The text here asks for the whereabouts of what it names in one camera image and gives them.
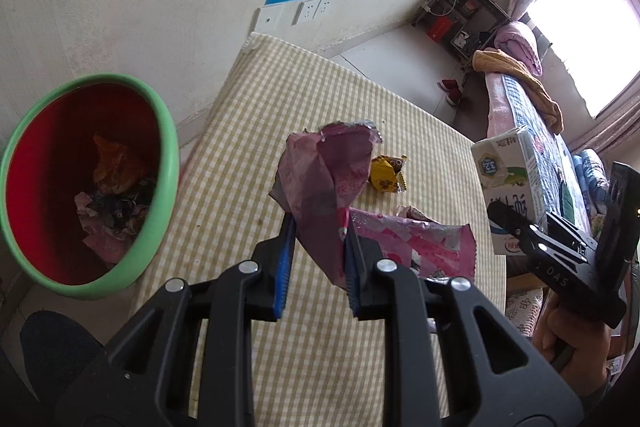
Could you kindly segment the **person's right hand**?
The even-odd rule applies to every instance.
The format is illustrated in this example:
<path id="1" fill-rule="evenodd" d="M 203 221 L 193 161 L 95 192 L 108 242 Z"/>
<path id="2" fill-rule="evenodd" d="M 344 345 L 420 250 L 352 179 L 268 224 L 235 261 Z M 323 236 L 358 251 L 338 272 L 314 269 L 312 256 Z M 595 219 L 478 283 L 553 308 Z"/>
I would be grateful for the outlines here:
<path id="1" fill-rule="evenodd" d="M 567 311 L 561 306 L 559 296 L 549 291 L 532 343 L 551 362 L 558 340 L 573 349 L 559 374 L 578 397 L 588 397 L 608 382 L 606 359 L 611 329 L 602 322 L 590 322 Z"/>

